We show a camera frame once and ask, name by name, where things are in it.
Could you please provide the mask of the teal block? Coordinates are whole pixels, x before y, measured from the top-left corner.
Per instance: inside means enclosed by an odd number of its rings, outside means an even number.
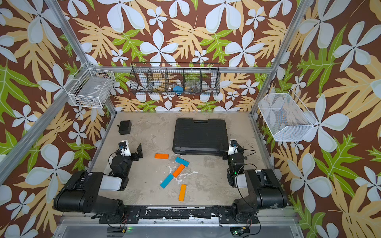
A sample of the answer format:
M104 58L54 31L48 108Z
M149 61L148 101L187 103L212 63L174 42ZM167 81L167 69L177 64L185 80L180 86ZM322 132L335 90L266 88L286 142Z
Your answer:
M162 188L166 188L168 184L173 180L174 176L173 174L169 174L166 179L160 184Z
M186 160L184 160L184 159L182 159L182 158L180 158L180 157L177 157L177 158L175 159L175 162L176 162L176 163L179 163L179 164L181 164L181 165L184 165L185 167L188 167L189 164L190 164L188 161L186 161Z

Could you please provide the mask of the orange block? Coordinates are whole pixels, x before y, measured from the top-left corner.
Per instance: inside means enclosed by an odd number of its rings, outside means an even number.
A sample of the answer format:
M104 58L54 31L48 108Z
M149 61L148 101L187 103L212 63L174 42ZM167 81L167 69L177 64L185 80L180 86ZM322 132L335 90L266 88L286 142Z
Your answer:
M181 202L183 202L185 200L186 189L187 189L187 185L182 184L180 187L180 193L179 193L179 198L178 198L178 200Z
M155 159L168 160L169 159L169 154L159 154L159 153L156 153L154 157L155 157Z
M178 175L186 168L185 165L181 164L176 171L172 174L175 178L178 177Z

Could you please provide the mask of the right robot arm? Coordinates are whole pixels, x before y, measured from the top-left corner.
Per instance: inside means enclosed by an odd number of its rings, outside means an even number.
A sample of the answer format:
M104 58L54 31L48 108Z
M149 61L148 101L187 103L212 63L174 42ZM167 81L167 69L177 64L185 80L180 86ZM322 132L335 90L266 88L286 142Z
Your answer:
M256 165L246 163L245 149L237 141L230 141L227 154L228 183L238 191L248 190L248 195L235 199L232 204L232 219L236 223L253 222L255 214L262 209L285 208L288 199L272 169L256 171Z

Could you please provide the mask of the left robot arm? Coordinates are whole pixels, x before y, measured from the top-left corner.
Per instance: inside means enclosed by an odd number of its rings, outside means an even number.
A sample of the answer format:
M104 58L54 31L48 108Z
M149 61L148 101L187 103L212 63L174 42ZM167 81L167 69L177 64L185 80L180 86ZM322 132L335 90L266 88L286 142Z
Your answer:
M143 158L142 145L131 153L126 140L119 143L116 156L109 159L111 172L78 172L54 198L53 208L60 212L81 212L121 217L123 202L99 195L100 190L123 191L129 182L134 161Z

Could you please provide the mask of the small black box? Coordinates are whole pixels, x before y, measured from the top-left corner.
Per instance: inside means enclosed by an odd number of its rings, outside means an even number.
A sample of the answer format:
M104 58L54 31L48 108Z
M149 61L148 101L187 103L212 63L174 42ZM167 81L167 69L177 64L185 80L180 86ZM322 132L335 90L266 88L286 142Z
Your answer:
M120 124L118 125L118 132L120 135L128 135L131 133L132 129L132 122L127 121L120 121Z

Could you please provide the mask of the black plastic tool case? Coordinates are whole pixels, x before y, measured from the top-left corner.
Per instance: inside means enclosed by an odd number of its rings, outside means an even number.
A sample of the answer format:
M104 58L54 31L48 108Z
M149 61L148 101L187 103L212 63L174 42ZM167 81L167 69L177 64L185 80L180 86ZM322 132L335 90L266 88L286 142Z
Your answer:
M223 156L228 152L226 122L221 119L179 118L175 123L172 151L180 155Z

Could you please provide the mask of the white mesh basket right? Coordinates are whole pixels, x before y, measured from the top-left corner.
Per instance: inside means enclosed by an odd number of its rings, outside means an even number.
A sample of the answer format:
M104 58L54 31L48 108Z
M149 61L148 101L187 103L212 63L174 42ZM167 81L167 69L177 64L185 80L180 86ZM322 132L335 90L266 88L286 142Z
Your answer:
M302 141L317 123L314 114L292 89L288 93L265 95L258 108L276 142Z

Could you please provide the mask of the orange block bottom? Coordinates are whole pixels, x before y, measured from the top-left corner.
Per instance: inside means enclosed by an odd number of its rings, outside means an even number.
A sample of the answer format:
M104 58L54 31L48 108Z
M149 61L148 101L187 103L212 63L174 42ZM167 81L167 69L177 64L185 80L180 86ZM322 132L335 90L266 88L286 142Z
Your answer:
M181 202L183 202L185 200L186 189L187 189L187 185L182 184L180 187L180 193L179 193L179 198L178 198L178 200Z

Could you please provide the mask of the blue object in basket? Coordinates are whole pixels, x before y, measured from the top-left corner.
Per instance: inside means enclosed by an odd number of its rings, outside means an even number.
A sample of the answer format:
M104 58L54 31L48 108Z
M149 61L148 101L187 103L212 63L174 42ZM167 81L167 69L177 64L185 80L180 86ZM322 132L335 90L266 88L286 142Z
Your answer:
M176 86L173 88L173 91L175 92L176 95L182 95L184 92L184 88L180 86Z

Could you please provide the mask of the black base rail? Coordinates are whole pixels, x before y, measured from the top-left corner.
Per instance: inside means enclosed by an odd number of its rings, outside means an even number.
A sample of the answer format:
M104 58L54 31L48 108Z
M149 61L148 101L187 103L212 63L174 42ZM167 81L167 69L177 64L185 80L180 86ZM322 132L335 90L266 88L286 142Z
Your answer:
M138 224L148 220L189 220L191 218L211 220L216 218L218 224L258 224L256 212L238 213L236 207L230 206L125 206L119 215L99 216L100 224Z

